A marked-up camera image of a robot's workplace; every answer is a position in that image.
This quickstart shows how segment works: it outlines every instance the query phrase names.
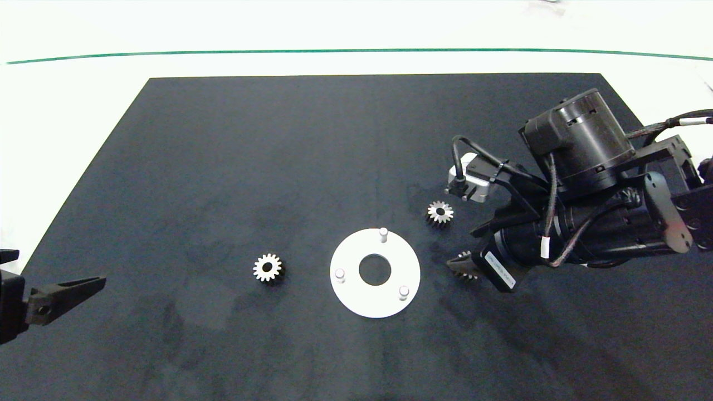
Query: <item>white label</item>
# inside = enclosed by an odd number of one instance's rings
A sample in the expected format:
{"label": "white label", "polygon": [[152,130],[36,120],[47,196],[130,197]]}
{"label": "white label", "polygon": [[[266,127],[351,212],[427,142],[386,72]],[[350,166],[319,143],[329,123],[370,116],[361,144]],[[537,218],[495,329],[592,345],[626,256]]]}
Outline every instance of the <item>white label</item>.
{"label": "white label", "polygon": [[550,258],[550,237],[542,237],[540,241],[540,257],[542,259]]}
{"label": "white label", "polygon": [[515,279],[513,276],[508,273],[508,271],[505,269],[505,267],[500,263],[500,261],[493,255],[492,252],[486,253],[486,260],[488,261],[488,264],[495,270],[495,273],[497,273],[500,278],[503,279],[505,284],[510,287],[510,289],[513,289],[515,287]]}

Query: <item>black cable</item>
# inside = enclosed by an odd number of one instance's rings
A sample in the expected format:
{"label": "black cable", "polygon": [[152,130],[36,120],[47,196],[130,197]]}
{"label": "black cable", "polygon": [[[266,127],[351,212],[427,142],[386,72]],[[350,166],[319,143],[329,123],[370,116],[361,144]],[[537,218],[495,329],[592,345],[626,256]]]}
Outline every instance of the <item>black cable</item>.
{"label": "black cable", "polygon": [[713,108],[706,108],[703,110],[689,111],[688,113],[683,113],[675,117],[668,118],[662,123],[654,123],[643,128],[639,128],[636,131],[630,132],[626,135],[628,139],[638,138],[640,136],[647,136],[647,142],[650,145],[654,143],[661,132],[667,130],[668,128],[678,127],[681,125],[679,120],[681,118],[698,118],[698,117],[713,117]]}
{"label": "black cable", "polygon": [[565,245],[565,249],[562,251],[560,256],[555,259],[553,262],[547,262],[547,264],[552,267],[552,268],[557,268],[559,267],[572,253],[572,251],[575,248],[575,245],[577,245],[577,241],[579,241],[580,237],[582,234],[589,228],[594,221],[601,216],[602,214],[606,212],[610,212],[614,209],[624,207],[625,202],[623,200],[617,199],[615,203],[604,203],[603,205],[600,205],[598,208],[596,208],[590,215],[587,216],[587,218],[580,224],[579,227],[577,227],[577,230],[575,233],[570,237],[570,239],[567,241],[567,245]]}
{"label": "black cable", "polygon": [[547,216],[545,218],[545,229],[543,230],[543,237],[550,237],[550,231],[552,230],[552,224],[555,220],[555,205],[557,204],[557,167],[555,166],[555,155],[554,153],[549,154],[550,162],[550,200],[547,202]]}
{"label": "black cable", "polygon": [[502,166],[503,170],[507,171],[508,173],[510,173],[514,176],[519,176],[521,178],[530,180],[530,181],[534,182],[535,184],[537,184],[538,186],[541,186],[543,188],[547,187],[547,183],[542,178],[535,177],[532,174],[526,173],[524,171],[521,171],[521,170],[507,164],[506,161],[496,158],[495,156],[490,154],[488,151],[481,148],[480,145],[478,145],[477,143],[471,141],[470,139],[468,139],[462,135],[456,135],[453,137],[453,144],[451,147],[451,155],[453,156],[453,164],[456,167],[456,177],[457,178],[460,178],[460,179],[463,178],[463,166],[461,165],[461,158],[458,155],[458,147],[457,147],[457,144],[459,141],[465,143],[468,147],[472,148],[477,153],[477,156],[480,156],[480,157],[486,159],[493,166],[495,166],[495,167]]}
{"label": "black cable", "polygon": [[610,260],[609,262],[604,263],[587,263],[587,267],[592,269],[611,269],[617,267],[618,265],[623,265],[629,260],[630,259],[617,259]]}

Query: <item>black cylinder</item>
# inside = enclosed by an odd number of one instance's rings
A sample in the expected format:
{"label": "black cylinder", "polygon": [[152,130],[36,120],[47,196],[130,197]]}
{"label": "black cylinder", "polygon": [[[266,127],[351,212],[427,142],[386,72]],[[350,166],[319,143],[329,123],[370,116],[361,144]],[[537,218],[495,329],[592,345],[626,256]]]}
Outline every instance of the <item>black cylinder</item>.
{"label": "black cylinder", "polygon": [[553,153],[564,198],[614,186],[617,176],[611,168],[635,153],[597,89],[528,120],[520,132],[546,176],[546,155]]}

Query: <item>sticker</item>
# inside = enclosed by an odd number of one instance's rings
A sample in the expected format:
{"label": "sticker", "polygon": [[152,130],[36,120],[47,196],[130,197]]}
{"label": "sticker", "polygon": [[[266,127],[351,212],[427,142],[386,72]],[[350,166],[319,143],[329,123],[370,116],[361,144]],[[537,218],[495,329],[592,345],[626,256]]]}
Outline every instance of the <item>sticker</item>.
{"label": "sticker", "polygon": [[488,261],[488,264],[493,268],[493,270],[495,270],[495,273],[497,273],[500,278],[503,279],[505,284],[512,290],[513,287],[515,287],[515,279],[510,275],[510,273],[508,273],[505,266],[500,263],[492,252],[486,253],[485,259]]}

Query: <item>metal gear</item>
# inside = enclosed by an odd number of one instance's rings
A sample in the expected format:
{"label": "metal gear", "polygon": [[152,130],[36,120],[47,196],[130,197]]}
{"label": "metal gear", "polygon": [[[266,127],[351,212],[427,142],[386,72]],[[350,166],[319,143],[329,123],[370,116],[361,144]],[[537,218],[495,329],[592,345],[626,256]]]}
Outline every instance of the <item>metal gear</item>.
{"label": "metal gear", "polygon": [[282,261],[277,255],[271,253],[263,255],[262,258],[258,258],[257,262],[255,262],[255,267],[252,269],[254,270],[252,274],[256,279],[260,280],[261,283],[273,284],[276,280],[284,278]]}
{"label": "metal gear", "polygon": [[442,228],[453,220],[453,208],[440,200],[429,205],[426,209],[426,221],[434,227]]}
{"label": "metal gear", "polygon": [[[471,252],[469,250],[465,250],[462,253],[458,254],[458,259],[465,258],[470,255]],[[451,271],[453,272],[453,275],[455,275],[457,278],[463,279],[463,281],[473,281],[478,279],[477,275],[472,275],[470,273],[462,273],[453,269],[451,269]]]}

